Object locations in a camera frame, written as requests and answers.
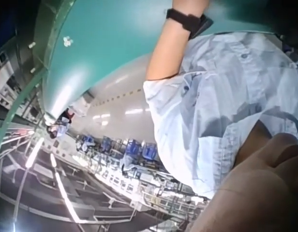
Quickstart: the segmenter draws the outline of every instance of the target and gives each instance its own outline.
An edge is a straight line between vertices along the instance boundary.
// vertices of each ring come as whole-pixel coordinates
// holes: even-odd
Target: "fluorescent light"
[[[27,163],[25,164],[26,168],[32,167],[32,165],[36,159],[37,153],[43,144],[43,141],[44,141],[44,138],[40,138],[38,140],[38,142],[36,143],[35,147],[33,148],[32,152],[27,160]]]
[[[64,186],[63,186],[63,184],[62,184],[62,181],[61,181],[61,178],[60,178],[59,173],[56,173],[55,175],[56,175],[56,179],[57,179],[57,183],[58,183],[59,190],[60,190],[60,192],[61,192],[62,198],[63,198],[64,201],[65,201],[65,205],[66,205],[68,211],[70,212],[70,214],[71,214],[73,220],[74,220],[76,223],[81,222],[81,220],[80,220],[80,218],[78,217],[78,215],[77,215],[77,213],[76,213],[76,211],[75,211],[75,209],[74,209],[74,207],[73,207],[73,205],[72,205],[70,199],[68,199],[68,197],[67,197],[67,193],[66,193],[66,191],[65,191],[65,189],[64,189]]]
[[[110,114],[101,115],[101,118],[110,117]]]
[[[55,168],[57,166],[57,162],[56,162],[56,158],[54,158],[54,155],[52,153],[50,154],[50,160],[51,160],[52,167]]]
[[[134,110],[126,111],[125,114],[126,115],[132,115],[132,114],[138,114],[138,113],[141,113],[141,112],[143,112],[143,109],[134,109]]]

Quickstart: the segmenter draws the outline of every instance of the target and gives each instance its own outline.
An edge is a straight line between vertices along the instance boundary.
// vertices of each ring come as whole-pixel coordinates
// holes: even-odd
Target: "blue container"
[[[155,160],[157,156],[157,145],[153,143],[146,143],[143,148],[143,158],[146,160]]]
[[[111,143],[112,143],[112,140],[106,136],[103,137],[103,140],[102,140],[102,149],[103,149],[103,152],[109,152],[110,149],[111,149]]]
[[[131,139],[128,141],[125,149],[125,153],[133,158],[138,156],[141,144],[135,139]]]

